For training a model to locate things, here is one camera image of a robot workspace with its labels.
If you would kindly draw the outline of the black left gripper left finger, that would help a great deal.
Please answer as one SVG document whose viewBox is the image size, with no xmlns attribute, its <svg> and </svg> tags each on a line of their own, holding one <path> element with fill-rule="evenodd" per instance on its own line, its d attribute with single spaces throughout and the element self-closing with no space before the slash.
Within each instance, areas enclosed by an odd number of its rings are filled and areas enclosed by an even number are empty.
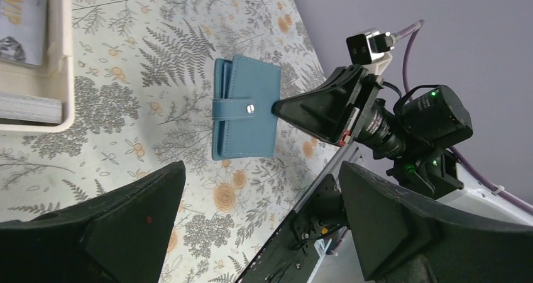
<svg viewBox="0 0 533 283">
<path fill-rule="evenodd" d="M 30 221 L 1 223 L 2 282 L 158 282 L 183 162 Z"/>
</svg>

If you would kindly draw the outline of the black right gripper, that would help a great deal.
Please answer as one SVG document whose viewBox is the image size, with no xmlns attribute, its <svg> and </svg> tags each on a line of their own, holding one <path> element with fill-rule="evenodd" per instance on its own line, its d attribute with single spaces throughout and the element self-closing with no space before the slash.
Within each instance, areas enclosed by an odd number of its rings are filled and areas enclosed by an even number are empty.
<svg viewBox="0 0 533 283">
<path fill-rule="evenodd" d="M 383 77 L 361 65 L 338 67 L 317 88 L 281 99 L 278 118 L 331 145 L 349 144 L 363 131 Z"/>
</svg>

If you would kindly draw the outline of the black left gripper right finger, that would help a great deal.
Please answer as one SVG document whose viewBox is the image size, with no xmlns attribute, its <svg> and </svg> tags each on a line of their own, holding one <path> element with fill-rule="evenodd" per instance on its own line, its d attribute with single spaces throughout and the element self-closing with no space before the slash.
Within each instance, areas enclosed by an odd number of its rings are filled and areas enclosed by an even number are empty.
<svg viewBox="0 0 533 283">
<path fill-rule="evenodd" d="M 339 184 L 366 280 L 532 281 L 531 226 L 449 207 L 350 162 Z"/>
</svg>

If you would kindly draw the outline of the blue leather card holder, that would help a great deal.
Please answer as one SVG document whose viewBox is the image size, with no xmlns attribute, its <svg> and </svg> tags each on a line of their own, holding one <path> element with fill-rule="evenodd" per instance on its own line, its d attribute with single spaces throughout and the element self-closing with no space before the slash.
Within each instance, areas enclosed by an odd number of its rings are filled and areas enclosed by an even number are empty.
<svg viewBox="0 0 533 283">
<path fill-rule="evenodd" d="M 275 151 L 282 70 L 234 55 L 214 64 L 212 159 L 271 157 Z"/>
</svg>

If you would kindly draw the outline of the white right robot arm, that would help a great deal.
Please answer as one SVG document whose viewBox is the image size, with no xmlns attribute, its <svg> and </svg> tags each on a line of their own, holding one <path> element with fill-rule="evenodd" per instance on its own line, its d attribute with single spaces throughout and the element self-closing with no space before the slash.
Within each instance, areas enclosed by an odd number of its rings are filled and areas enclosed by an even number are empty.
<svg viewBox="0 0 533 283">
<path fill-rule="evenodd" d="M 339 67 L 319 87 L 274 103 L 272 111 L 320 141 L 355 142 L 375 159 L 391 160 L 387 175 L 411 191 L 479 216 L 532 224 L 530 204 L 473 177 L 451 150 L 473 135 L 473 125 L 450 87 L 425 85 L 419 97 L 401 95 L 392 110 L 378 97 L 386 87 L 363 66 Z"/>
</svg>

